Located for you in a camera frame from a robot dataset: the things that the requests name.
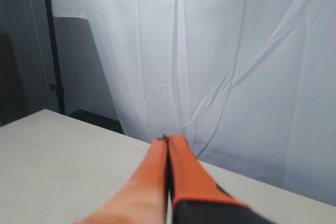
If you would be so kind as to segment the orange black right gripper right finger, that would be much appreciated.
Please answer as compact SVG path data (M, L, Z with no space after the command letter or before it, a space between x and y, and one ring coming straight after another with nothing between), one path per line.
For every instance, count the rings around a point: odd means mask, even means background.
M169 136L168 145L173 223L270 223L223 190L183 136Z

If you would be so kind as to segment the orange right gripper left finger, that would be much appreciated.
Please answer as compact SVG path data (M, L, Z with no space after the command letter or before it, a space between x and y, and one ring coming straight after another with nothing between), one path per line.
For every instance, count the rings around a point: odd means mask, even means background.
M124 187L81 223L166 223L168 146L152 141Z

